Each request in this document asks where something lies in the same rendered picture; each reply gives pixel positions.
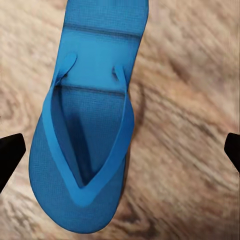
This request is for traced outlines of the sandal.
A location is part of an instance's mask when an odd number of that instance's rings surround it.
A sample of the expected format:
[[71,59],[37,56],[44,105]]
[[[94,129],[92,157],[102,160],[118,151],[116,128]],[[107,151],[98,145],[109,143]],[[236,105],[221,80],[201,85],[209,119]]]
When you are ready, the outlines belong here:
[[128,95],[149,0],[67,0],[50,90],[29,154],[31,190],[59,226],[114,218],[135,124]]

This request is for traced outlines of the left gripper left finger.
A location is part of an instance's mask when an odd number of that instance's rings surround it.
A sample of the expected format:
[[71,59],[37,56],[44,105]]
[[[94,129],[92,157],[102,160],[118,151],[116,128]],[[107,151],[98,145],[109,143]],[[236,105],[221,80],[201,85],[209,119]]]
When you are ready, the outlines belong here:
[[25,152],[26,146],[21,133],[0,138],[0,193]]

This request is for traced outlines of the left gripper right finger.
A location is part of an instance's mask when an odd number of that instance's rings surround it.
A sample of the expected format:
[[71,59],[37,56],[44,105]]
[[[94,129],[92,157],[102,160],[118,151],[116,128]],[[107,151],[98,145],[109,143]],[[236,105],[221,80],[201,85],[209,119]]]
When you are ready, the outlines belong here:
[[240,135],[228,133],[224,151],[240,173]]

